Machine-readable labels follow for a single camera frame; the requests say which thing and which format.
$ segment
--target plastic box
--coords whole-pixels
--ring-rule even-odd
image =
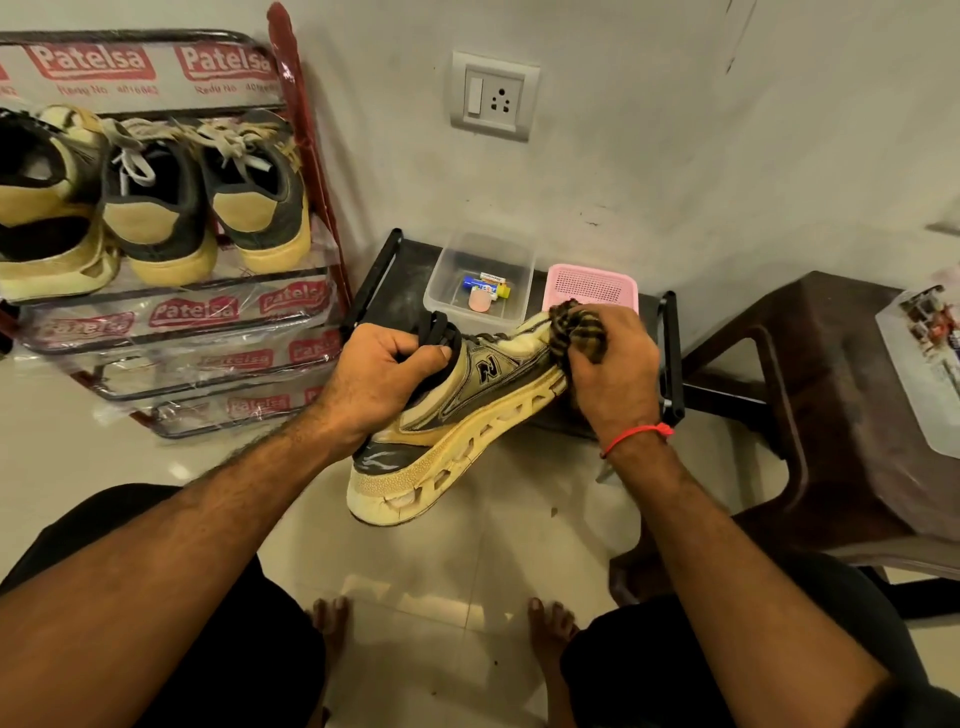
[[[526,320],[535,263],[536,255],[527,246],[463,233],[441,251],[423,292],[423,305],[445,313],[463,333],[510,331]],[[470,289],[463,285],[465,276],[479,278],[481,273],[500,276],[510,286],[510,297],[497,299],[486,313],[470,310]]]
[[[550,266],[546,272],[543,310],[569,299],[576,299],[580,303],[625,305],[636,313],[640,310],[636,281],[630,276],[566,263]]]

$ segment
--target cloth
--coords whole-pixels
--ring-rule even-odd
[[[863,706],[856,728],[960,725],[960,699],[930,687],[906,625],[866,576],[825,554],[775,560],[894,676]],[[573,638],[561,669],[580,728],[734,726],[675,596],[595,619]]]
[[[580,305],[576,299],[550,306],[550,355],[570,377],[567,350],[573,346],[583,352],[594,364],[603,361],[607,353],[607,330],[600,317],[592,311],[573,308]]]
[[[40,532],[0,583],[0,595],[177,490],[134,483],[88,498]],[[324,657],[310,617],[254,556],[136,725],[302,728],[320,700]]]

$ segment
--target pink plastic basket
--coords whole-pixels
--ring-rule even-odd
[[[636,281],[630,276],[581,265],[551,265],[546,272],[543,310],[567,299],[580,303],[615,303],[639,313]]]

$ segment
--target hand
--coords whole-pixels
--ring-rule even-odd
[[[570,347],[570,372],[577,403],[605,449],[625,429],[660,421],[660,349],[630,308],[582,308],[603,322],[607,353],[600,364],[591,364],[585,354]]]
[[[398,364],[397,354],[409,358]],[[307,413],[323,419],[335,438],[334,453],[346,457],[400,414],[417,385],[446,366],[451,354],[450,347],[419,346],[412,333],[361,324]]]

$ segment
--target wall socket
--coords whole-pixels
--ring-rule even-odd
[[[448,93],[450,123],[526,141],[533,125],[540,69],[455,51]]]

